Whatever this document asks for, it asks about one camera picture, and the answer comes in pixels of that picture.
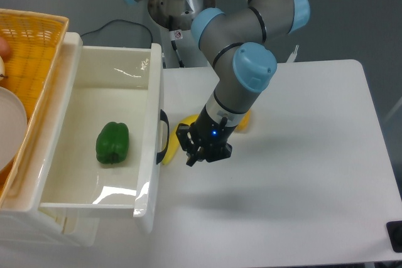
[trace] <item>white table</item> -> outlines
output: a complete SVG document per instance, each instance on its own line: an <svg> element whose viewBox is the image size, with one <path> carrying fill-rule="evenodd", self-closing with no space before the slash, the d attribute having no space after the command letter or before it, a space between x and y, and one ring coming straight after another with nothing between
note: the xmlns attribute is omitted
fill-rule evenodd
<svg viewBox="0 0 402 268"><path fill-rule="evenodd" d="M164 70L172 127L197 113L211 68ZM0 245L5 267L267 267L400 260L402 203L361 65L284 64L230 159L161 167L154 230L103 220L90 248Z"/></svg>

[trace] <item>wicker basket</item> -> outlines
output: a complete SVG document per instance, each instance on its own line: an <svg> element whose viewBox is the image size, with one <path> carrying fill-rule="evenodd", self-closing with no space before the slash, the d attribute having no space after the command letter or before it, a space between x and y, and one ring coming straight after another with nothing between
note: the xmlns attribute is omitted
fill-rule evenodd
<svg viewBox="0 0 402 268"><path fill-rule="evenodd" d="M28 118L19 151L0 173L0 205L15 179L25 147L40 118L67 28L65 17L0 9L0 36L7 40L12 50L9 60L4 62L8 78L0 81L0 86L18 96Z"/></svg>

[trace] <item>gray floor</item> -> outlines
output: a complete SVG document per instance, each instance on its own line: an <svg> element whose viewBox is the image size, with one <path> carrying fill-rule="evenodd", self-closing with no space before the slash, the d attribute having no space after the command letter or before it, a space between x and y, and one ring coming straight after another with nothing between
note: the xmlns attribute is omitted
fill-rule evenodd
<svg viewBox="0 0 402 268"><path fill-rule="evenodd" d="M372 97L383 126L396 174L402 159L402 121L384 118L402 96L402 1L401 0L310 0L312 17L307 27L291 36L267 43L279 62L287 59L296 44L299 61L356 59L366 71ZM217 6L233 13L246 6L245 0L217 0ZM123 0L0 0L1 8L39 11L70 18L70 31L84 33L116 19L128 19L149 26L160 42L158 30L146 14L146 3L127 6ZM87 45L148 47L145 30L116 24Z"/></svg>

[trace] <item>green bell pepper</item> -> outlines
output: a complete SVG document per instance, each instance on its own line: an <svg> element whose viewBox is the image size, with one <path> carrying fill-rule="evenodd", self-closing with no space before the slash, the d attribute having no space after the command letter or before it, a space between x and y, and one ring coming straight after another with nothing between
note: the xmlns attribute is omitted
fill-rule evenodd
<svg viewBox="0 0 402 268"><path fill-rule="evenodd" d="M127 157L128 146L127 125L109 122L96 139L96 159L103 164L121 163Z"/></svg>

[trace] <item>white bowl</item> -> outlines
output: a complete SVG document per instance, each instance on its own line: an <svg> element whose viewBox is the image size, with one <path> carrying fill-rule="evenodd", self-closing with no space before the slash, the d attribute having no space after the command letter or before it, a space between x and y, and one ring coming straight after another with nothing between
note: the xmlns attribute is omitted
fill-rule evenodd
<svg viewBox="0 0 402 268"><path fill-rule="evenodd" d="M0 171L18 152L26 126L24 105L15 94L0 87Z"/></svg>

